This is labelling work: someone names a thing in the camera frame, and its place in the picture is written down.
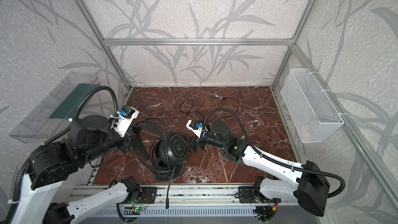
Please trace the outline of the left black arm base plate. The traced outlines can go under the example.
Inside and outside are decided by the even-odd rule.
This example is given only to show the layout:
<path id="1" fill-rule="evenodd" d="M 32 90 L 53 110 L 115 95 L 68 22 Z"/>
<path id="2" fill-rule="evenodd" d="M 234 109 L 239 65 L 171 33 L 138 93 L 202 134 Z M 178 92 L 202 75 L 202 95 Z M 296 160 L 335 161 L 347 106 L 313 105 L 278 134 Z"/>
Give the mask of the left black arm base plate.
<path id="1" fill-rule="evenodd" d="M 157 187 L 142 187 L 138 204 L 154 204 L 157 196 Z"/>

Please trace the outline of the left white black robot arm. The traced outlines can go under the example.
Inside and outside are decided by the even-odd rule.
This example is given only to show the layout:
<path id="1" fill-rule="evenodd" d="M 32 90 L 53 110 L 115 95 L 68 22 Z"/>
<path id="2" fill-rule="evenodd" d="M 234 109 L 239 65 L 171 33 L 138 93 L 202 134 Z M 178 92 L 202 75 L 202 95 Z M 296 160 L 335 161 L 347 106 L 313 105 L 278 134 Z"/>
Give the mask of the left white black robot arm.
<path id="1" fill-rule="evenodd" d="M 96 93 L 106 90 L 113 98 L 109 117 L 89 115 L 80 118 L 84 105 Z M 119 107 L 114 91 L 100 86 L 78 103 L 69 126 L 36 148 L 21 167 L 15 181 L 7 224 L 77 224 L 94 213 L 122 202 L 137 203 L 143 197 L 140 185 L 127 177 L 110 188 L 75 202 L 53 203 L 53 197 L 68 177 L 91 161 L 119 149 L 134 150 L 144 159 L 140 128 L 131 126 L 139 112 Z"/>

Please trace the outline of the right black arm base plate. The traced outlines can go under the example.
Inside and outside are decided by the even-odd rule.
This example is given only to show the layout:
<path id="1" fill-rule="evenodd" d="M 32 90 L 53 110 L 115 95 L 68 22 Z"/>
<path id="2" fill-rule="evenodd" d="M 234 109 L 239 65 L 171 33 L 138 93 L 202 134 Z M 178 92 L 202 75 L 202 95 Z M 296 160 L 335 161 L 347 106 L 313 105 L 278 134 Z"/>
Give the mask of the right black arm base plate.
<path id="1" fill-rule="evenodd" d="M 258 203 L 251 190 L 251 186 L 238 187 L 238 192 L 234 196 L 240 203 Z"/>

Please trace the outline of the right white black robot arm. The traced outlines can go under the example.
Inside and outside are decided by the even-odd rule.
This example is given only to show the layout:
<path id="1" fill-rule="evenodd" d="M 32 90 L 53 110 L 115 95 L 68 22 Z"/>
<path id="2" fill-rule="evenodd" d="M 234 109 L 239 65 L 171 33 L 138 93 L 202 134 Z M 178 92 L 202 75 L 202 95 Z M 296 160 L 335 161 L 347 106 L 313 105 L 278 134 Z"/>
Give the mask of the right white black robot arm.
<path id="1" fill-rule="evenodd" d="M 235 137 L 222 121 L 208 123 L 208 119 L 189 120 L 186 124 L 198 138 L 198 145 L 220 148 L 225 158 L 264 171 L 275 179 L 258 179 L 252 188 L 257 201 L 281 199 L 296 202 L 315 216 L 324 216 L 327 200 L 336 197 L 346 187 L 345 180 L 336 174 L 323 172 L 313 162 L 305 164 L 288 161 L 256 147 L 246 131 L 245 139 Z"/>

